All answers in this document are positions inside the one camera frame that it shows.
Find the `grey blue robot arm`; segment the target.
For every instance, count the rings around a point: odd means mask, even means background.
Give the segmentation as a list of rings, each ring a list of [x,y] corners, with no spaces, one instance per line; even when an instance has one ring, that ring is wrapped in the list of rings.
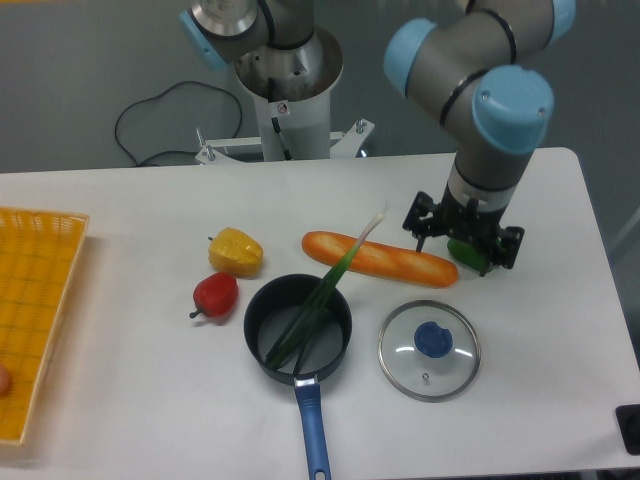
[[[547,81],[521,63],[572,27],[572,1],[471,1],[448,28],[403,25],[386,77],[458,142],[440,201],[418,193],[404,228],[418,242],[446,236],[480,273],[513,267],[524,231],[501,218],[554,110]],[[232,66],[254,99],[264,158],[326,158],[329,95],[343,69],[309,1],[197,1],[180,22],[212,69]]]

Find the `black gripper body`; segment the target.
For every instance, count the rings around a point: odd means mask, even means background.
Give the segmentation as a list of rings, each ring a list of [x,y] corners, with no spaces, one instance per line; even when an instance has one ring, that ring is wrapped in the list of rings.
[[[469,243],[479,251],[488,252],[496,245],[499,223],[505,210],[503,207],[494,211],[481,211],[476,199],[462,204],[446,187],[442,200],[433,214],[432,234],[446,235]]]

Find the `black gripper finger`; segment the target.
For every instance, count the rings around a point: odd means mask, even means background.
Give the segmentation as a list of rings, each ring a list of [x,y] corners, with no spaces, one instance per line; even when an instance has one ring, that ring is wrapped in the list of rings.
[[[518,226],[499,228],[497,233],[480,242],[483,265],[480,276],[484,277],[493,269],[500,267],[512,269],[524,238],[524,229]]]
[[[427,193],[419,191],[406,214],[402,228],[416,240],[416,252],[421,252],[427,238],[441,235],[439,205]]]

